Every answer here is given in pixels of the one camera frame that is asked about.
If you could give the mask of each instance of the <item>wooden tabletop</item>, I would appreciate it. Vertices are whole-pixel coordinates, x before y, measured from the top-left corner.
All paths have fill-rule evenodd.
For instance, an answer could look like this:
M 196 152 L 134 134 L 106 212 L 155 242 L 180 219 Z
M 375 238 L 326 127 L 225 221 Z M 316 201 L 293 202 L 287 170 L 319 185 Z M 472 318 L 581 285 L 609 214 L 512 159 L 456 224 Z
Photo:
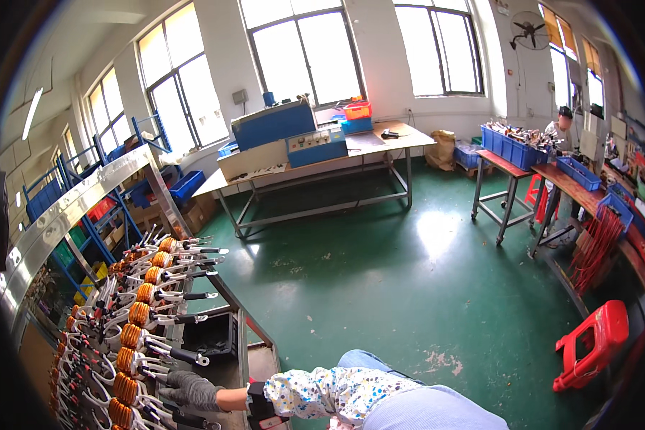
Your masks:
M 576 200 L 585 211 L 592 214 L 593 217 L 597 216 L 597 204 L 605 196 L 602 191 L 588 191 L 574 180 L 556 167 L 556 163 L 538 164 L 533 166 L 533 170 L 540 173 L 546 180 L 551 181 L 554 185 L 558 186 L 561 191 L 568 194 L 573 200 Z M 631 224 L 631 230 L 637 230 L 636 226 Z M 643 290 L 645 291 L 645 263 L 640 258 L 640 255 L 626 239 L 623 239 L 618 244 L 619 250 L 626 256 L 626 259 L 636 271 L 637 278 L 640 280 Z
M 385 129 L 390 129 L 393 132 L 397 132 L 401 137 L 398 139 L 384 140 L 380 137 L 380 135 Z M 349 155 L 346 157 L 327 159 L 325 161 L 321 161 L 314 164 L 308 164 L 306 166 L 301 166 L 301 167 L 292 167 L 289 163 L 287 163 L 287 166 L 284 169 L 284 172 L 271 173 L 269 175 L 261 176 L 261 177 L 272 177 L 273 175 L 278 175 L 281 173 L 286 173 L 294 170 L 304 171 L 305 169 L 311 169 L 312 171 L 314 171 L 312 167 L 334 162 L 339 159 L 347 159 L 347 158 L 358 157 L 358 156 L 367 156 L 372 153 L 385 152 L 388 150 L 393 151 L 396 149 L 422 147 L 425 145 L 435 143 L 435 141 L 427 134 L 421 133 L 418 130 L 414 129 L 412 126 L 404 124 L 401 121 L 384 121 L 383 123 L 374 123 L 373 133 L 375 133 L 375 135 L 377 135 L 378 138 L 384 142 L 384 144 L 379 144 L 375 146 L 368 145 L 366 147 L 361 147 L 360 149 L 350 150 Z M 207 181 L 205 181 L 203 185 L 201 185 L 201 188 L 198 188 L 196 190 L 196 192 L 193 194 L 193 197 L 196 197 L 197 195 L 200 195 L 200 194 L 211 193 L 215 190 L 219 190 L 220 188 L 225 188 L 226 186 L 229 186 L 229 185 L 237 185 L 237 184 L 241 184 L 249 181 L 250 181 L 249 179 L 246 179 L 246 180 L 235 180 L 232 182 L 227 182 L 224 175 L 222 174 L 222 170 L 218 168 L 215 171 L 215 173 L 213 175 L 210 175 Z
M 522 177 L 531 176 L 533 174 L 533 172 L 530 172 L 530 171 L 527 172 L 525 170 L 522 170 L 514 166 L 513 164 L 511 164 L 511 162 L 508 162 L 507 160 L 503 159 L 502 157 L 490 151 L 489 149 L 477 150 L 475 151 L 475 153 L 481 156 L 482 158 L 487 159 L 495 166 L 499 167 L 499 169 L 506 172 L 507 175 L 513 176 L 516 179 L 521 179 Z
M 556 167 L 556 162 L 547 164 L 537 164 L 532 167 L 534 171 L 540 173 L 546 180 L 559 187 L 561 191 L 568 194 L 573 200 L 576 200 L 586 211 L 597 216 L 597 203 L 605 196 L 602 191 L 588 191 L 578 184 L 576 180 Z

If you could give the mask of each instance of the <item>person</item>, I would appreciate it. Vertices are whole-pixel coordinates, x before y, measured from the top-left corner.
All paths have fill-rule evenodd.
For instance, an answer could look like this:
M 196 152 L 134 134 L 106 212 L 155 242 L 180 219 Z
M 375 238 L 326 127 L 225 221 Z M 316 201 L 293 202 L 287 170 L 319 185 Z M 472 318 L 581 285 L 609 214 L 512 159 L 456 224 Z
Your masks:
M 559 145 L 556 150 L 552 150 L 551 156 L 548 162 L 553 162 L 556 157 L 559 156 L 570 156 L 574 152 L 573 140 L 571 137 L 571 125 L 573 125 L 574 115 L 571 112 L 571 109 L 568 106 L 562 106 L 559 108 L 559 115 L 557 116 L 556 121 L 551 121 L 547 128 L 545 128 L 545 133 L 556 133 L 556 138 L 559 139 Z M 547 195 L 551 195 L 551 190 L 554 189 L 554 184 L 551 181 L 545 181 L 545 188 L 547 189 Z M 547 205 L 550 205 L 551 199 L 548 198 Z M 550 230 L 554 229 L 554 222 L 556 221 L 553 216 L 550 220 L 550 226 L 545 228 L 543 236 L 547 236 Z
M 331 369 L 290 370 L 247 388 L 216 387 L 186 371 L 170 372 L 167 385 L 160 389 L 161 396 L 200 411 L 250 411 L 255 415 L 267 404 L 270 414 L 266 415 L 270 416 L 258 417 L 264 422 L 272 422 L 273 416 L 332 417 L 331 424 L 339 422 L 345 429 L 508 429 L 503 418 L 451 388 L 427 387 L 361 349 L 347 352 Z

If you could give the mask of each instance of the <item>gray work glove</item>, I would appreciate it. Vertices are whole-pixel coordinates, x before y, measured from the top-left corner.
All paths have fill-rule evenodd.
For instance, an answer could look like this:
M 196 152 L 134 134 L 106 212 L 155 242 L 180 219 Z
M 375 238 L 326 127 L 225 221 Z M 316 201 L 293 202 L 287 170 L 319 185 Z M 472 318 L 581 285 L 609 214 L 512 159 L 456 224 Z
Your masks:
M 167 375 L 167 385 L 167 388 L 161 388 L 159 393 L 168 400 L 194 407 L 199 411 L 222 412 L 217 406 L 215 394 L 224 387 L 215 387 L 210 381 L 194 372 L 186 370 L 170 372 Z

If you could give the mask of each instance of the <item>polka dot sleeve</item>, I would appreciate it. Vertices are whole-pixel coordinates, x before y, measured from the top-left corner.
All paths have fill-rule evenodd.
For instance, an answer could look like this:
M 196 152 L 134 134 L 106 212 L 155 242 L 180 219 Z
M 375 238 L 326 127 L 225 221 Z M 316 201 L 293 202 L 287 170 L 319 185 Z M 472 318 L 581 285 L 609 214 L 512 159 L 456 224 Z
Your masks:
M 266 381 L 265 395 L 279 416 L 339 417 L 360 426 L 370 409 L 388 396 L 418 383 L 377 369 L 316 367 L 312 372 L 290 370 Z

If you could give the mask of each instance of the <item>fluorescent light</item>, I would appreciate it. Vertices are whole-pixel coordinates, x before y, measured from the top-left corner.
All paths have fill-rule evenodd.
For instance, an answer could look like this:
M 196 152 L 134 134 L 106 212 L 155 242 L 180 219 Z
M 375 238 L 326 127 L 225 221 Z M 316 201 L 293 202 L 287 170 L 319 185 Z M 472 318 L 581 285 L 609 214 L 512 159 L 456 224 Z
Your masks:
M 31 122 L 34 120 L 35 107 L 38 106 L 38 101 L 40 101 L 40 95 L 43 94 L 43 87 L 37 89 L 34 94 L 34 99 L 31 100 L 31 106 L 29 107 L 29 114 L 26 115 L 26 124 L 24 125 L 24 133 L 22 133 L 22 140 L 26 140 L 29 135 L 29 129 L 31 129 Z

